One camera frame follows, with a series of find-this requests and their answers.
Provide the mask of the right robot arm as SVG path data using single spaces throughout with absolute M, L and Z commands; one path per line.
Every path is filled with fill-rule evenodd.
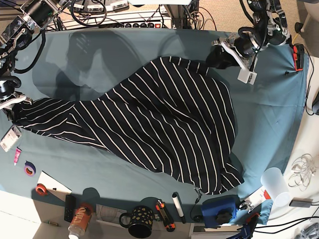
M 46 43 L 45 29 L 68 5 L 68 0 L 28 0 L 17 16 L 0 34 L 0 99 L 11 98 L 15 89 L 21 87 L 21 80 L 11 72 L 24 74 L 37 63 Z M 33 34 L 39 29 L 42 42 L 33 62 L 25 69 L 15 67 L 16 55 L 28 47 L 35 39 Z

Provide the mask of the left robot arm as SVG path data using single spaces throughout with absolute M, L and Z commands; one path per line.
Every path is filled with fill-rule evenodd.
M 253 72 L 261 51 L 269 44 L 284 45 L 291 37 L 280 1 L 248 0 L 252 15 L 247 12 L 242 0 L 240 4 L 253 26 L 241 27 L 238 33 L 213 41 L 213 50 L 205 60 L 210 67 L 226 69 L 230 66 L 244 66 Z

